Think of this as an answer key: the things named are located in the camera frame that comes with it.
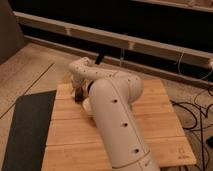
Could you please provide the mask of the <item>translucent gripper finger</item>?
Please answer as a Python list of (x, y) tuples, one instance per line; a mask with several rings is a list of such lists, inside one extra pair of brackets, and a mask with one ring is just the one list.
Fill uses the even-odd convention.
[(81, 92), (81, 95), (83, 96), (83, 97), (86, 97), (87, 96), (87, 90), (85, 89), (85, 88), (83, 88), (83, 87), (81, 87), (80, 88), (80, 92)]
[(67, 73), (67, 74), (64, 76), (64, 83), (67, 84), (67, 85), (69, 86), (69, 90), (70, 90), (70, 91), (73, 90), (72, 78), (73, 78), (73, 75), (70, 74), (70, 73)]

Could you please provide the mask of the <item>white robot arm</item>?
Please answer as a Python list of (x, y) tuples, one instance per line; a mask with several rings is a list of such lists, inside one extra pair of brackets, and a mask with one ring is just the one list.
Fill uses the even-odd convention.
[(131, 104), (143, 92), (139, 76), (122, 70), (97, 68), (87, 58), (69, 64), (75, 98), (88, 90), (91, 114), (102, 137), (113, 171), (160, 171), (152, 152), (139, 131)]

